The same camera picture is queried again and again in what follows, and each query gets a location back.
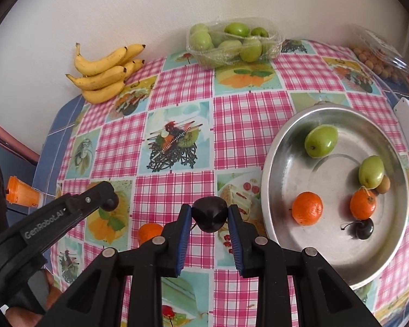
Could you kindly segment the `small orange tangerine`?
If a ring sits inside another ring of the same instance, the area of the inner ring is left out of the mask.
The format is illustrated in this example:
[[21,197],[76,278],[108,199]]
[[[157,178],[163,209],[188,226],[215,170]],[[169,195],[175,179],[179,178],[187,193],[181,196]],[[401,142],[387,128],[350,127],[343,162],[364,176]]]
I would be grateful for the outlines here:
[[145,242],[162,234],[163,227],[157,223],[147,223],[142,225],[137,232],[138,245],[142,246]]

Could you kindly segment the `dark cherry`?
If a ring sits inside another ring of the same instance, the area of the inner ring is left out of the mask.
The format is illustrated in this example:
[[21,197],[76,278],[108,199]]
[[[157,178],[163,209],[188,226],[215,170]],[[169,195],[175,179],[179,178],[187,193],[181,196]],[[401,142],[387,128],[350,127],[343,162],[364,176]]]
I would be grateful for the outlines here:
[[365,241],[373,234],[374,223],[371,218],[355,220],[341,225],[341,230],[346,231],[354,239]]
[[228,206],[224,199],[218,196],[206,196],[193,203],[191,212],[201,231],[213,233],[226,223]]

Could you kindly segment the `orange tangerine with stem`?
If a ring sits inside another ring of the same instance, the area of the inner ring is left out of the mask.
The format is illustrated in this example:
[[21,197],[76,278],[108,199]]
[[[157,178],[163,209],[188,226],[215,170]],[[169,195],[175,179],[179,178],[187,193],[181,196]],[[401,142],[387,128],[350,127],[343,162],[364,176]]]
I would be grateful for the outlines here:
[[377,207],[377,199],[372,191],[360,187],[350,200],[350,212],[357,220],[369,219]]

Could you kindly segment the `brown longan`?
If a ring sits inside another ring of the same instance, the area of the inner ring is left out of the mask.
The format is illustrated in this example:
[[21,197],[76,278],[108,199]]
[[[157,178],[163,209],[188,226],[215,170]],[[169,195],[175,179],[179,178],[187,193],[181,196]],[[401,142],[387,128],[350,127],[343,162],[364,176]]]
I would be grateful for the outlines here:
[[391,181],[387,175],[384,175],[381,183],[376,187],[376,191],[379,194],[385,194],[389,191],[390,187]]

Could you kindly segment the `small green jujube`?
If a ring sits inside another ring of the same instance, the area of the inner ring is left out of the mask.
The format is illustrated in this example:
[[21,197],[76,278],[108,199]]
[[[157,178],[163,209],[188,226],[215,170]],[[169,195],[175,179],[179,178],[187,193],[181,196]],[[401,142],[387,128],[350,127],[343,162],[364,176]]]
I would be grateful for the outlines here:
[[382,159],[377,155],[365,158],[358,170],[358,180],[366,189],[375,189],[383,180],[385,167]]

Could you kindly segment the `large green jujube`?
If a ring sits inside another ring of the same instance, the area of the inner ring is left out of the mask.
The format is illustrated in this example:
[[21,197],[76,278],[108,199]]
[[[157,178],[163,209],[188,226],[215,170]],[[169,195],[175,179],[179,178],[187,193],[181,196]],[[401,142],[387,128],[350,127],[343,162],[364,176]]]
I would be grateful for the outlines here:
[[338,130],[332,125],[314,128],[304,140],[304,148],[311,158],[328,156],[338,142]]

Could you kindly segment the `plastic tray of green fruits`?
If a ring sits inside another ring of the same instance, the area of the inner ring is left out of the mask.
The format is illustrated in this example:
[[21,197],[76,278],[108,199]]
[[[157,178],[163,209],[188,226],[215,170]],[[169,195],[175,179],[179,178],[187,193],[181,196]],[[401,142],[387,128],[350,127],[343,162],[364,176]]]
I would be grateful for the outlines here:
[[200,66],[214,69],[277,57],[284,36],[268,19],[247,17],[198,23],[186,35],[186,50]]

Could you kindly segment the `orange tube bottle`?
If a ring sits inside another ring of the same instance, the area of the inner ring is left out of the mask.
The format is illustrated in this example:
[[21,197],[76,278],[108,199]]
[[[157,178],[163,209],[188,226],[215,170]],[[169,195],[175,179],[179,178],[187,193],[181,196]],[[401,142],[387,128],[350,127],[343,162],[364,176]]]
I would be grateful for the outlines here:
[[6,186],[6,200],[11,204],[17,204],[24,207],[38,208],[41,199],[41,193],[19,180],[16,176],[10,176]]

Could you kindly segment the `large steel plate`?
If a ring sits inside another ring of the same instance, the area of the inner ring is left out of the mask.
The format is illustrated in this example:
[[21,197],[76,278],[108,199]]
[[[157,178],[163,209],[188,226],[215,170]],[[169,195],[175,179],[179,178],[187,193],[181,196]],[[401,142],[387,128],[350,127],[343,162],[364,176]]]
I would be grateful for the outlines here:
[[[338,142],[330,155],[314,159],[304,140],[320,125],[336,127]],[[359,166],[371,155],[382,159],[391,187],[376,197],[373,234],[360,240],[352,233],[350,200],[360,188]],[[307,191],[320,197],[324,210],[316,224],[301,226],[291,208]],[[291,117],[273,139],[261,178],[261,209],[270,239],[289,250],[315,247],[358,289],[385,270],[401,245],[409,218],[407,176],[392,142],[369,117],[344,105],[314,105]]]

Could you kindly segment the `checkered fruit-print tablecloth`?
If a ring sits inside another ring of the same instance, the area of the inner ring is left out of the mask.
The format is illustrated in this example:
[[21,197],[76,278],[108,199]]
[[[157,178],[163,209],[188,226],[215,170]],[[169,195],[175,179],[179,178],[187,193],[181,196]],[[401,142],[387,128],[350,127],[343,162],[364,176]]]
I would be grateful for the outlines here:
[[[243,219],[261,222],[261,174],[278,130],[319,103],[348,105],[373,119],[401,157],[409,151],[393,106],[398,97],[350,49],[288,41],[278,59],[204,70],[188,52],[145,63],[115,98],[85,101],[56,196],[111,181],[113,214],[93,213],[52,249],[63,289],[105,247],[138,245],[142,225],[172,221],[185,202],[222,195]],[[409,222],[401,247],[379,278],[357,291],[384,326],[409,321]]]

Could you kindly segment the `yellow banana bunch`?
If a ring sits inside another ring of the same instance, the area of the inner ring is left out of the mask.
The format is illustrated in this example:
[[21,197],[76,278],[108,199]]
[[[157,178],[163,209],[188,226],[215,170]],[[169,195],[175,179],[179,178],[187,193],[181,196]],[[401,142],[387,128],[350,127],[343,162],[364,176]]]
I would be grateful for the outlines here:
[[145,44],[130,44],[113,50],[101,59],[87,60],[81,53],[80,43],[76,43],[74,67],[81,76],[65,76],[81,91],[86,102],[105,103],[118,96],[125,88],[126,81],[144,66],[144,60],[136,57],[145,48]]

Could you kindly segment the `clear box of longans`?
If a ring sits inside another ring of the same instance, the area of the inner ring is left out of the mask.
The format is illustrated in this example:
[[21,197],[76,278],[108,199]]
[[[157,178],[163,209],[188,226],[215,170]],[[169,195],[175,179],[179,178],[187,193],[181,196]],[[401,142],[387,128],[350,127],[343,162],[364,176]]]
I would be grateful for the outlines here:
[[397,82],[402,75],[409,75],[409,64],[383,36],[360,25],[351,25],[351,30],[361,42],[352,48],[357,58],[383,79]]

